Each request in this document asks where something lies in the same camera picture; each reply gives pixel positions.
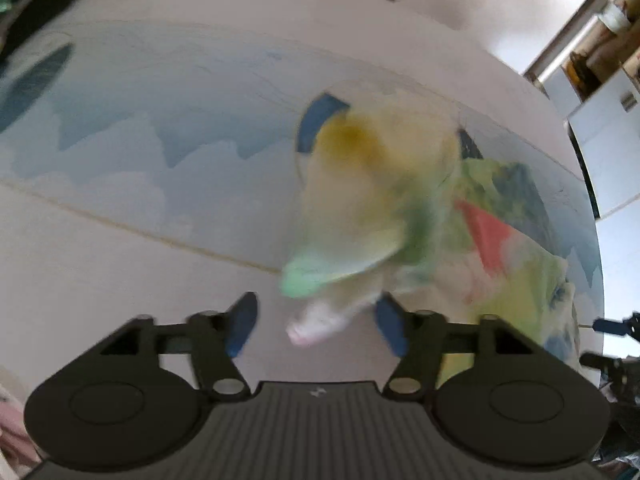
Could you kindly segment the tie-dye colourful garment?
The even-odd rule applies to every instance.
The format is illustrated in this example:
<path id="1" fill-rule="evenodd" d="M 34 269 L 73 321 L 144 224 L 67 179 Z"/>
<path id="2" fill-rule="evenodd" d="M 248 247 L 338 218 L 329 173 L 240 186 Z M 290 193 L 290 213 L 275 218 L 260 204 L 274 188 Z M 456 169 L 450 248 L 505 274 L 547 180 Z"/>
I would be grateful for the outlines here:
<path id="1" fill-rule="evenodd" d="M 527 166 L 472 154 L 453 102 L 390 96 L 314 137 L 285 297 L 293 344 L 344 330 L 384 295 L 474 324 L 495 315 L 576 366 L 575 287 Z"/>

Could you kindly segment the white wall cupboard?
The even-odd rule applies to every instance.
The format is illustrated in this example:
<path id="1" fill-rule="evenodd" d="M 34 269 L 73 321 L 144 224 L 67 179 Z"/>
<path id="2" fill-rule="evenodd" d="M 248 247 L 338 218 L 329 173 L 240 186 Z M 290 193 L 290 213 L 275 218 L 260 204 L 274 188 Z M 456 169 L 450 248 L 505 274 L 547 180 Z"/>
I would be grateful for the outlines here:
<path id="1" fill-rule="evenodd" d="M 618 70 L 581 99 L 564 70 L 544 81 L 544 92 L 565 120 L 600 219 L 639 197 L 639 89 Z"/>

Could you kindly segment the blue patterned table mat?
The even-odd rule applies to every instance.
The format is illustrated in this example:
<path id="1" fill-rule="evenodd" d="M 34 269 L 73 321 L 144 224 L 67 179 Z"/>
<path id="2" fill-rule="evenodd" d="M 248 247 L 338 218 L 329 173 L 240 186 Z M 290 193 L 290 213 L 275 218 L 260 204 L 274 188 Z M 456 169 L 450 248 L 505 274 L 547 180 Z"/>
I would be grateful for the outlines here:
<path id="1" fill-rule="evenodd" d="M 570 170 L 414 79 L 224 27 L 80 24 L 1 71 L 1 181 L 281 281 L 314 137 L 390 96 L 453 102 L 472 154 L 527 166 L 575 287 L 578 328 L 602 304 L 589 200 Z"/>

